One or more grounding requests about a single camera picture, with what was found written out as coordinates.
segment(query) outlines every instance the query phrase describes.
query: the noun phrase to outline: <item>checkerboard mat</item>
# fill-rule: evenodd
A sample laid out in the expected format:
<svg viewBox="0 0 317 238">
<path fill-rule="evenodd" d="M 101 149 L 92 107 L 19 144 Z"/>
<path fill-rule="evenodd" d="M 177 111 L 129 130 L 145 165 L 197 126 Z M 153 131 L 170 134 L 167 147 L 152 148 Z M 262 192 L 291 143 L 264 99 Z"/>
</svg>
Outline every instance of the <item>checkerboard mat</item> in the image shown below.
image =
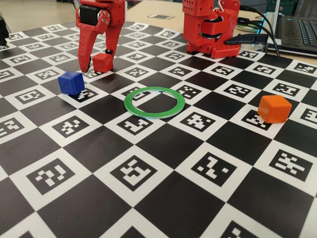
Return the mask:
<svg viewBox="0 0 317 238">
<path fill-rule="evenodd" d="M 0 238 L 317 237 L 317 66 L 241 50 L 211 59 L 182 34 L 126 22 L 114 69 L 80 72 L 79 30 L 10 35 L 0 49 Z M 92 54 L 105 50 L 99 35 Z M 142 87 L 181 93 L 167 119 L 128 113 Z M 292 104 L 286 123 L 257 114 L 263 95 Z M 162 112 L 164 93 L 134 105 Z"/>
</svg>

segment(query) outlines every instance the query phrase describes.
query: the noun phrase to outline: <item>laptop keyboard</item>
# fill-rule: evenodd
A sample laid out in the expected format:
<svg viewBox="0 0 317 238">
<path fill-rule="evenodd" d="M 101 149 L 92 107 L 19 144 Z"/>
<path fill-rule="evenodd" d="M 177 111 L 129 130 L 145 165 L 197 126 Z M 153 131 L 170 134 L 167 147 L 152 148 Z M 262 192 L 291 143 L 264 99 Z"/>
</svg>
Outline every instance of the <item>laptop keyboard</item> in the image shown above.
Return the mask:
<svg viewBox="0 0 317 238">
<path fill-rule="evenodd" d="M 298 24 L 304 45 L 317 47 L 317 21 L 298 19 Z"/>
</svg>

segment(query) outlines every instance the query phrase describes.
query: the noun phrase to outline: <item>green ring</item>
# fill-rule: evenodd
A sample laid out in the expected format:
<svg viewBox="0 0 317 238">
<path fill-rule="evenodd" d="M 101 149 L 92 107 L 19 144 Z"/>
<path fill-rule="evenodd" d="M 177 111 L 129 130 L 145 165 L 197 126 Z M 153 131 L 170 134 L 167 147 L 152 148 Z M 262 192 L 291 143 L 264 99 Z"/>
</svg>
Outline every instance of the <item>green ring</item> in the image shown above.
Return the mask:
<svg viewBox="0 0 317 238">
<path fill-rule="evenodd" d="M 147 113 L 137 109 L 136 107 L 132 105 L 132 100 L 136 95 L 140 93 L 153 92 L 153 91 L 164 92 L 174 96 L 175 99 L 177 100 L 176 106 L 172 108 L 171 110 L 168 110 L 162 113 Z M 178 114 L 179 112 L 181 112 L 185 106 L 185 99 L 179 92 L 176 92 L 175 90 L 170 88 L 146 87 L 146 88 L 137 89 L 129 93 L 124 99 L 124 106 L 130 113 L 138 117 L 149 118 L 149 119 L 163 119 L 163 118 L 172 117 Z"/>
</svg>

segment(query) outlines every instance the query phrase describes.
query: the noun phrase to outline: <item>laptop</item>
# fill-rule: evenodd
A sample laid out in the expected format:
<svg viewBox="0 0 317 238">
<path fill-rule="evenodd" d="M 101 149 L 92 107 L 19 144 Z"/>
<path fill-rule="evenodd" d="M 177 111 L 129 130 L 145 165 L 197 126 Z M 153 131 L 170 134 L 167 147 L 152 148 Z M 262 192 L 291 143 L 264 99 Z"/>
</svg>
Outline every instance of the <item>laptop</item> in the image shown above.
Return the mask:
<svg viewBox="0 0 317 238">
<path fill-rule="evenodd" d="M 276 2 L 275 12 L 269 18 L 275 29 L 277 47 L 282 52 L 317 57 L 317 21 L 307 18 L 279 15 L 280 1 Z M 274 50 L 273 41 L 268 48 Z"/>
</svg>

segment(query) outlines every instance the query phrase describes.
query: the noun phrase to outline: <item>blue cube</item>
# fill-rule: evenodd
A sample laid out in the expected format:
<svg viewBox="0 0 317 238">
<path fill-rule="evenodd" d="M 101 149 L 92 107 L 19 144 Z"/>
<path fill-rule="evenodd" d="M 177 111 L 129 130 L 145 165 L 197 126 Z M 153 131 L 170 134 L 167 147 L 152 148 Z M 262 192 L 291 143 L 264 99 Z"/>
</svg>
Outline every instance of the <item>blue cube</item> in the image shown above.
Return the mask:
<svg viewBox="0 0 317 238">
<path fill-rule="evenodd" d="M 64 94 L 77 95 L 85 88 L 82 73 L 68 71 L 58 77 L 60 90 Z"/>
</svg>

